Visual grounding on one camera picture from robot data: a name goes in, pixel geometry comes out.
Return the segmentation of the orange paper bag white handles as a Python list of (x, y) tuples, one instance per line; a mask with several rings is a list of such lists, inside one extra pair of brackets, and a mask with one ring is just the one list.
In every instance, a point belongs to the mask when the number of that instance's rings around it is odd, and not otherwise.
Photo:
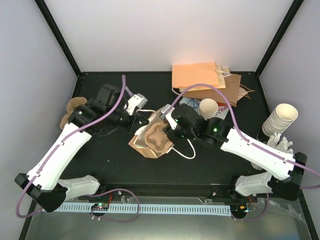
[(158, 159), (159, 157), (169, 153), (176, 152), (185, 159), (192, 160), (196, 157), (196, 150), (188, 141), (193, 156), (186, 156), (174, 148), (174, 143), (169, 140), (166, 133), (163, 131), (169, 124), (160, 119), (160, 110), (140, 109), (140, 112), (150, 112), (149, 124), (139, 128), (133, 138), (129, 141), (128, 145), (148, 159)]

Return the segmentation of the brown pulp cup carrier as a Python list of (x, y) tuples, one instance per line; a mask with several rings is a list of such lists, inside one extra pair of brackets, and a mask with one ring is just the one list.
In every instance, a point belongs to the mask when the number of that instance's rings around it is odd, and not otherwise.
[(167, 137), (166, 133), (163, 131), (165, 127), (167, 127), (165, 123), (158, 122), (147, 127), (145, 131), (145, 143), (148, 148), (154, 152), (157, 158), (167, 154), (174, 146), (174, 144)]

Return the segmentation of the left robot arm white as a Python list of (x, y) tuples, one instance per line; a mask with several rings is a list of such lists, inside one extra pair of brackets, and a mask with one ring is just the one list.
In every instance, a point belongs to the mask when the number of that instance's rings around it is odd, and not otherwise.
[(76, 153), (104, 126), (124, 127), (135, 133), (149, 124), (149, 120), (138, 112), (147, 103), (147, 98), (140, 93), (130, 93), (130, 98), (126, 98), (124, 93), (127, 91), (125, 86), (117, 88), (105, 84), (90, 100), (72, 98), (60, 124), (62, 132), (54, 145), (33, 169), (15, 177), (14, 181), (23, 193), (48, 213), (73, 198), (93, 196), (97, 200), (103, 199), (108, 188), (95, 173), (74, 179), (61, 179), (60, 176)]

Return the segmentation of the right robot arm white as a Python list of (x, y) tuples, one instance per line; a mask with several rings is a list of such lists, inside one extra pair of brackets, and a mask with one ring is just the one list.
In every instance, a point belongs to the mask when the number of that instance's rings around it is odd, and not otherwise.
[(234, 177), (227, 189), (230, 200), (238, 202), (254, 194), (274, 194), (288, 201), (298, 198), (307, 162), (304, 153), (277, 150), (237, 131), (219, 117), (204, 119), (185, 103), (177, 107), (167, 104), (160, 118), (168, 122), (163, 131), (173, 143), (186, 139), (205, 148), (217, 147), (263, 169), (263, 173)]

